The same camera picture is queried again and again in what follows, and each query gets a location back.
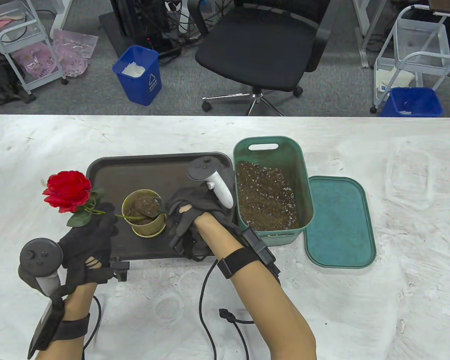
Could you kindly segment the person's right hand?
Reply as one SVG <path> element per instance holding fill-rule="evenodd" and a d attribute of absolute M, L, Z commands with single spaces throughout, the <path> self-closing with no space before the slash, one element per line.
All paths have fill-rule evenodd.
<path fill-rule="evenodd" d="M 224 207 L 205 185 L 176 190 L 165 201 L 164 209 L 169 247 L 181 257 L 195 262 L 201 262 L 212 254 L 194 225 L 198 216 L 209 213 L 235 237 L 243 233 L 229 216 L 230 209 Z"/>

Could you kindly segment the person's left hand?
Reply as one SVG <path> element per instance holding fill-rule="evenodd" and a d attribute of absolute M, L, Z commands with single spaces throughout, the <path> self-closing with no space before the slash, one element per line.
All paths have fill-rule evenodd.
<path fill-rule="evenodd" d="M 58 241 L 63 252 L 62 266 L 67 270 L 67 286 L 105 284 L 114 276 L 110 255 L 111 239 L 119 232 L 117 221 L 112 211 L 92 215 L 87 225 L 72 228 Z"/>

